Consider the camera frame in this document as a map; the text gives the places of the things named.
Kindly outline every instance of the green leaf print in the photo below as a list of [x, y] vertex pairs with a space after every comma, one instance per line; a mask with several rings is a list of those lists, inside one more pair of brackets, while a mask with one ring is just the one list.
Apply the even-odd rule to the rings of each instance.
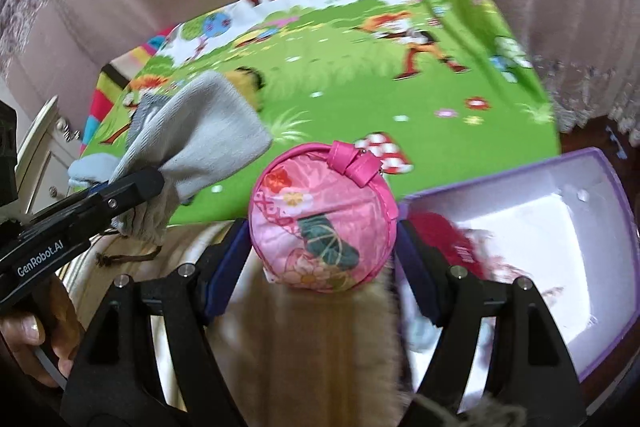
[[338, 236], [325, 214], [303, 217], [298, 220], [298, 225], [308, 253], [341, 270], [350, 270], [358, 265], [358, 250]]

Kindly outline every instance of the red cloth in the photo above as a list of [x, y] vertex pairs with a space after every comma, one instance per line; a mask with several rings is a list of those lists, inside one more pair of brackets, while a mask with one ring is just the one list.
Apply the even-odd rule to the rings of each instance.
[[476, 277], [487, 279], [473, 243], [446, 217], [433, 212], [412, 212], [408, 219], [420, 239], [440, 250], [450, 265], [464, 266]]

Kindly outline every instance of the silver bolt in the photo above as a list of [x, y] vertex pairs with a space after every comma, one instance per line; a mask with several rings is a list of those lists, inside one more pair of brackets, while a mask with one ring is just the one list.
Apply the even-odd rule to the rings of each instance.
[[184, 263], [178, 266], [178, 275], [180, 277], [188, 277], [196, 271], [196, 266], [191, 263]]
[[449, 268], [449, 271], [451, 272], [451, 275], [456, 279], [464, 279], [468, 274], [468, 271], [464, 266], [458, 265], [452, 266], [451, 268]]
[[126, 273], [121, 273], [120, 275], [116, 275], [113, 280], [113, 285], [116, 288], [124, 288], [127, 284], [129, 284], [131, 277], [129, 277]]
[[518, 277], [518, 286], [523, 290], [530, 290], [533, 288], [533, 281], [528, 277]]

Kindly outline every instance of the ruffled lace curtain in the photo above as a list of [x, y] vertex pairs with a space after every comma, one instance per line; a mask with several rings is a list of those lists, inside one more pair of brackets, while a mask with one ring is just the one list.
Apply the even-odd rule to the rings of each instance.
[[[0, 0], [0, 76], [6, 76], [11, 57], [24, 49], [45, 1]], [[633, 146], [640, 144], [640, 50], [636, 49], [633, 65], [625, 71], [613, 67], [601, 71], [589, 64], [567, 64], [539, 55], [534, 55], [533, 63], [553, 101], [561, 132], [608, 114], [620, 131], [628, 132]]]

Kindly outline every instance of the pink zipper pouch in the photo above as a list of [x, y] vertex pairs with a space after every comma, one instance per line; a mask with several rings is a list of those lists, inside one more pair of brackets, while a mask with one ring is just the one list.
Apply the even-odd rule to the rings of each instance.
[[380, 272], [398, 219], [381, 166], [338, 141], [302, 144], [271, 162], [249, 203], [252, 242], [270, 282], [328, 293]]

